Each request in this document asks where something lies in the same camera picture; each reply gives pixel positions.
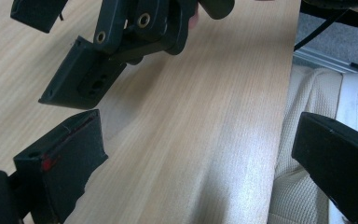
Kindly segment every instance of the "red marking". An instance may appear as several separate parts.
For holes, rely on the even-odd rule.
[[[48,154],[42,156],[42,170],[47,172],[49,171],[56,163],[58,159],[52,160]]]

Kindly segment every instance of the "black cable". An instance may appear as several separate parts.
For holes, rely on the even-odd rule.
[[[316,6],[307,4],[304,1],[301,2],[301,8],[300,8],[301,13],[308,14],[308,15],[318,17],[318,18],[322,18],[324,20],[327,20],[334,13],[337,13],[339,11],[342,12],[344,10],[345,9],[331,9],[331,8],[316,7]],[[344,16],[339,18],[339,20],[337,20],[336,22],[358,28],[358,12],[349,10]]]
[[[344,11],[339,11],[336,14],[334,14],[333,16],[329,17],[324,23],[322,23],[322,25],[320,25],[318,28],[316,28],[316,30],[314,30],[312,33],[310,33],[310,35],[308,35],[303,40],[298,42],[295,45],[295,51],[300,49],[304,45],[308,44],[313,38],[315,38],[317,35],[319,35],[321,32],[323,32],[325,29],[327,29],[327,27],[329,27],[331,24],[333,24],[333,22],[339,20],[339,18],[341,18],[347,12],[348,12],[348,9],[346,9]]]

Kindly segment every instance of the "wooden table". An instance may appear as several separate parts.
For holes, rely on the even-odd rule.
[[[37,102],[101,1],[69,1],[49,35],[0,0],[0,170],[78,110]],[[98,105],[109,160],[65,223],[265,223],[299,1],[201,12],[183,53],[130,66]]]

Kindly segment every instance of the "screw hole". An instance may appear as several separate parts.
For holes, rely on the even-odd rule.
[[[142,14],[138,19],[139,28],[145,28],[150,23],[150,15],[148,13]]]
[[[96,81],[96,82],[92,85],[92,89],[93,89],[94,91],[100,91],[102,87],[103,87],[103,82],[101,82],[101,81]]]
[[[35,158],[38,157],[40,155],[40,152],[31,152],[30,154],[28,154],[29,158]]]
[[[106,36],[106,34],[105,34],[104,31],[101,31],[100,33],[98,33],[98,35],[97,35],[97,42],[98,42],[99,44],[102,44],[103,41],[104,41],[104,39],[105,39],[105,36]]]

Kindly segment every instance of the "black mount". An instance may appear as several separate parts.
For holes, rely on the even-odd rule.
[[[358,132],[334,119],[303,113],[292,157],[338,210],[358,223]]]
[[[98,110],[72,116],[14,157],[17,171],[0,171],[0,224],[63,223],[91,173],[107,159]]]
[[[49,32],[67,0],[15,0],[11,18]],[[197,0],[103,0],[93,43],[76,40],[39,102],[90,109],[96,106],[127,64],[145,55],[185,47],[188,21]],[[222,19],[234,0],[200,0],[214,19]]]

